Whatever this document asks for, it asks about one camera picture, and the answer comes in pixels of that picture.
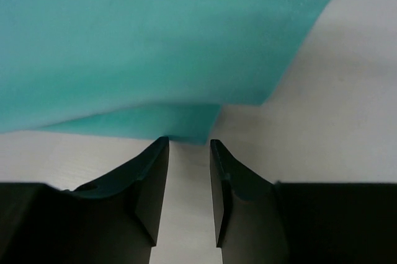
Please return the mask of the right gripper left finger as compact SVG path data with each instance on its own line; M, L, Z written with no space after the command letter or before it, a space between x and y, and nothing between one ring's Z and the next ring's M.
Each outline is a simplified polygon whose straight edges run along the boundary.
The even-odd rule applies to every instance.
M148 263L156 245L169 140L75 190L1 184L2 263Z

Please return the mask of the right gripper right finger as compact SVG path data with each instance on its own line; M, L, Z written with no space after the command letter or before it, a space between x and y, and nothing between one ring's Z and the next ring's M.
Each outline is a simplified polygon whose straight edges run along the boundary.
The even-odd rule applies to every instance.
M395 263L394 183L271 183L210 143L224 263Z

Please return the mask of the teal t shirt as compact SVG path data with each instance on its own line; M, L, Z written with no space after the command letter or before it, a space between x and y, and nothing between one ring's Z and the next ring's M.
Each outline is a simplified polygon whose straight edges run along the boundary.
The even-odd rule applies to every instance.
M204 143L260 105L330 0L1 0L1 131Z

